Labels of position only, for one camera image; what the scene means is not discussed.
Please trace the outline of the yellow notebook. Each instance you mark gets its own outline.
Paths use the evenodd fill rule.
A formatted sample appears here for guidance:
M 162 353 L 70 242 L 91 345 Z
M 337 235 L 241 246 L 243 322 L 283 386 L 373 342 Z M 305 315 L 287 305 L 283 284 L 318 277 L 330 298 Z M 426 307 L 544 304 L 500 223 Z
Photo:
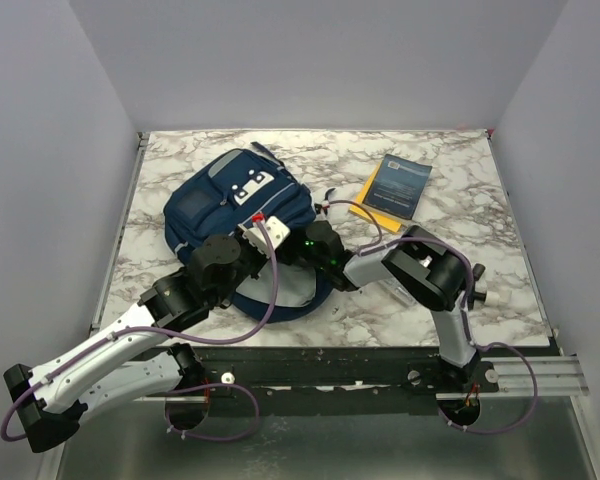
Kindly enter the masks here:
M 357 215 L 360 218 L 370 221 L 369 216 L 364 212 L 364 209 L 366 209 L 383 230 L 386 230 L 387 232 L 391 233 L 398 233 L 403 227 L 403 225 L 399 221 L 396 221 L 387 216 L 386 214 L 379 212 L 377 209 L 374 209 L 373 207 L 370 207 L 369 205 L 365 204 L 366 195 L 373 183 L 373 180 L 375 179 L 378 173 L 380 166 L 381 164 L 376 165 L 372 174 L 366 180 L 362 190 L 355 197 L 354 202 L 356 203 L 356 205 L 350 206 L 349 212 L 353 213 L 354 215 Z

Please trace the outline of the navy blue student backpack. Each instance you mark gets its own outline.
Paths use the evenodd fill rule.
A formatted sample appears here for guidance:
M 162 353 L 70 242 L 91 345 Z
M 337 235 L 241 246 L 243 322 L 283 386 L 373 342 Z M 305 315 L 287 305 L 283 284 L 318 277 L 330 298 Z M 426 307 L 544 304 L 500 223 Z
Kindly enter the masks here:
M 275 159 L 252 150 L 229 150 L 175 190 L 163 208 L 164 236 L 169 249 L 187 264 L 207 237 L 233 234 L 240 224 L 252 226 L 262 212 L 289 229 L 316 219 L 309 188 Z M 279 289 L 269 322 L 302 318 L 326 302 L 333 291 L 325 276 L 304 266 L 278 265 Z

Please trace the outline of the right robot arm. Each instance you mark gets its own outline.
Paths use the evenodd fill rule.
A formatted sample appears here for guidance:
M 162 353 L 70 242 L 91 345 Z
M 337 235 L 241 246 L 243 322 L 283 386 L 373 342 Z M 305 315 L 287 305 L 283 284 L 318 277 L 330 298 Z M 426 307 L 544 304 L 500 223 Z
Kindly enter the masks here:
M 397 280 L 413 299 L 431 312 L 444 362 L 440 379 L 460 392 L 476 380 L 478 358 L 468 328 L 468 298 L 474 275 L 468 259 L 425 229 L 411 227 L 385 245 L 355 253 L 343 246 L 326 220 L 294 229 L 279 248 L 289 264 L 315 269 L 338 291 Z

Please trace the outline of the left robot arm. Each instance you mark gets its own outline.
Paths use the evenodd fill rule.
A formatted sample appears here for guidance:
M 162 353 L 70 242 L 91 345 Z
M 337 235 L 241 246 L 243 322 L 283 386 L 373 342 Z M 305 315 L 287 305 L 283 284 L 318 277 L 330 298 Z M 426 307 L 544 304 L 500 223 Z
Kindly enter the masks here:
M 156 281 L 107 328 L 57 358 L 35 366 L 16 364 L 4 374 L 13 404 L 0 427 L 14 441 L 9 420 L 17 416 L 35 453 L 71 438 L 99 414 L 136 398 L 176 391 L 194 393 L 201 367 L 187 329 L 226 307 L 236 288 L 266 264 L 289 229 L 272 220 L 213 235 L 194 250 L 187 266 Z

